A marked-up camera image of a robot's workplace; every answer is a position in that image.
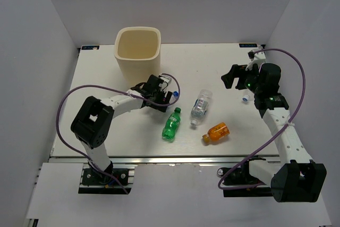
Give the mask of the clear bottle blue cap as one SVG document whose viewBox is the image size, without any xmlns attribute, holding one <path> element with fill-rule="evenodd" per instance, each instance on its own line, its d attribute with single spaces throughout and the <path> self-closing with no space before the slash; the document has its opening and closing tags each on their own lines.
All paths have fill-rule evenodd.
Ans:
<svg viewBox="0 0 340 227">
<path fill-rule="evenodd" d="M 175 103 L 176 100 L 178 100 L 179 98 L 179 92 L 178 91 L 174 91 L 171 95 L 171 98 L 169 100 L 169 103 L 172 104 L 172 103 Z"/>
</svg>

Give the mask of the clear bottle pale cap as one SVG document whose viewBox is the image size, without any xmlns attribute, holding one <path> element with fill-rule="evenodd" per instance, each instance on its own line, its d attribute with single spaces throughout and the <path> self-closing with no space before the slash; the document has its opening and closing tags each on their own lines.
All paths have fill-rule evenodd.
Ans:
<svg viewBox="0 0 340 227">
<path fill-rule="evenodd" d="M 245 91 L 243 96 L 242 96 L 242 102 L 248 103 L 253 101 L 253 93 L 250 91 Z"/>
</svg>

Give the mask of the green plastic soda bottle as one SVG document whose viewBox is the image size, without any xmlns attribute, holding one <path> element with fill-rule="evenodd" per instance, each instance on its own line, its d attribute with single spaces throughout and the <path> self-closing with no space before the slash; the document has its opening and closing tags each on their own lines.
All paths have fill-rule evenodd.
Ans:
<svg viewBox="0 0 340 227">
<path fill-rule="evenodd" d="M 169 116 L 166 121 L 165 127 L 162 130 L 162 138 L 165 140 L 173 140 L 176 132 L 180 126 L 181 109 L 176 107 L 174 112 Z"/>
</svg>

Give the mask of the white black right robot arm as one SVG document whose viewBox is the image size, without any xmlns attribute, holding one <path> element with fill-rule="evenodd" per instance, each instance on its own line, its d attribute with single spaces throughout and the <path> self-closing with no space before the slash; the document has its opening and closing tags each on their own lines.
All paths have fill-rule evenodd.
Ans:
<svg viewBox="0 0 340 227">
<path fill-rule="evenodd" d="M 280 78 L 280 67 L 270 63 L 254 64 L 251 69 L 234 64 L 221 77 L 227 89 L 232 87 L 234 79 L 238 79 L 236 89 L 248 89 L 254 94 L 254 105 L 271 132 L 281 163 L 275 166 L 253 155 L 241 166 L 228 170 L 224 180 L 240 177 L 242 189 L 265 184 L 279 203 L 314 203 L 327 171 L 322 163 L 315 163 L 303 147 L 291 122 L 289 105 L 279 93 Z"/>
</svg>

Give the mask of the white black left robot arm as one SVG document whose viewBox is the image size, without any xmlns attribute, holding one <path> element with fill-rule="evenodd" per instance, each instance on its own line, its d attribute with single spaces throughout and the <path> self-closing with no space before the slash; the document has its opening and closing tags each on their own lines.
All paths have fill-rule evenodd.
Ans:
<svg viewBox="0 0 340 227">
<path fill-rule="evenodd" d="M 81 141 L 90 158 L 89 164 L 94 171 L 94 178 L 101 184 L 112 179 L 113 165 L 107 155 L 105 140 L 112 120 L 132 110 L 151 107 L 165 112 L 170 106 L 172 92 L 167 91 L 172 78 L 165 75 L 151 75 L 146 82 L 141 82 L 128 91 L 117 91 L 117 95 L 99 99 L 89 96 L 71 124 L 71 131 Z"/>
</svg>

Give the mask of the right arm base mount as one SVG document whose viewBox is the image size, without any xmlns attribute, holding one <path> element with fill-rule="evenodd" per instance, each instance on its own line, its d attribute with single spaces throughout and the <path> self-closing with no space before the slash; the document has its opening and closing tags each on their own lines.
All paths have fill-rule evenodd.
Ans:
<svg viewBox="0 0 340 227">
<path fill-rule="evenodd" d="M 261 181 L 253 177 L 249 172 L 249 163 L 252 161 L 259 161 L 260 163 L 268 163 L 269 167 L 274 171 L 277 170 L 278 165 L 266 161 L 263 157 L 255 156 L 250 158 L 242 166 L 239 166 L 231 174 L 229 174 L 222 182 L 224 186 L 249 186 L 260 184 Z M 254 188 L 243 188 L 237 190 L 223 190 L 224 198 L 255 198 L 255 197 L 272 197 L 271 189 L 267 185 L 257 186 Z"/>
</svg>

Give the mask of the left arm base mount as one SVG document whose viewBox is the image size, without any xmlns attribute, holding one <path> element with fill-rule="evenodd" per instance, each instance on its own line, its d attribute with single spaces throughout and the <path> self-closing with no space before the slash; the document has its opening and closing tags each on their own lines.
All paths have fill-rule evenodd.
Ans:
<svg viewBox="0 0 340 227">
<path fill-rule="evenodd" d="M 128 195 L 134 181 L 134 167 L 128 165 L 114 166 L 111 175 L 121 185 L 115 179 L 103 175 L 85 164 L 81 172 L 78 193 L 88 195 Z"/>
</svg>

